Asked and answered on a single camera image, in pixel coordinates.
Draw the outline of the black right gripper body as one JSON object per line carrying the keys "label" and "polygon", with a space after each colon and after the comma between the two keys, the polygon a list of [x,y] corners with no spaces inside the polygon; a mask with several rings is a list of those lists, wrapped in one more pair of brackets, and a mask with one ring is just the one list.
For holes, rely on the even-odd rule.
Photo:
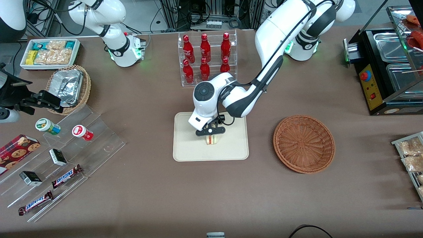
{"label": "black right gripper body", "polygon": [[1,95],[0,104],[1,107],[14,107],[19,104],[22,99],[31,96],[31,92],[28,90],[27,85],[33,82],[23,80],[16,77],[13,74],[4,70],[6,65],[2,64],[0,67],[1,71]]}

